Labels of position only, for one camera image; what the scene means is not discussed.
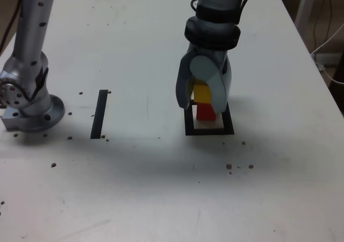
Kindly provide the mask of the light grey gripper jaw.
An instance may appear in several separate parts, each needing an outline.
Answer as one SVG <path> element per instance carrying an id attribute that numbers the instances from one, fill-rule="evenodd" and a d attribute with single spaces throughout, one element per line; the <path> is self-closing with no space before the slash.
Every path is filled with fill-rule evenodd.
<path id="1" fill-rule="evenodd" d="M 224 112 L 226 110 L 232 80 L 228 55 L 224 57 L 224 63 L 220 66 L 217 66 L 207 56 L 196 56 L 190 62 L 190 71 L 196 79 L 205 82 L 209 86 L 211 105 L 214 112 Z"/>

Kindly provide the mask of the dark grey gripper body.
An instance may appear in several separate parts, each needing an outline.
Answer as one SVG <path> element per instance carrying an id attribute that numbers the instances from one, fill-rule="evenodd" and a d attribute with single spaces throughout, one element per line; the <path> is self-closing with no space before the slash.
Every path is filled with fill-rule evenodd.
<path id="1" fill-rule="evenodd" d="M 202 48 L 193 44 L 190 44 L 187 50 L 187 54 L 191 53 L 193 56 L 206 56 L 212 60 L 216 65 L 223 65 L 228 59 L 227 51 L 214 51 L 211 49 Z"/>

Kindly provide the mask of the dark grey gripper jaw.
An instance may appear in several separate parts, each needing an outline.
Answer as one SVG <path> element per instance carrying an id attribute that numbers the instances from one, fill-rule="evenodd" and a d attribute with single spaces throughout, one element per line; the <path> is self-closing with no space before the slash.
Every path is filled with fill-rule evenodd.
<path id="1" fill-rule="evenodd" d="M 195 51 L 188 51 L 181 59 L 176 81 L 176 99 L 182 109 L 189 105 L 194 77 L 190 71 L 190 62 L 195 57 Z"/>

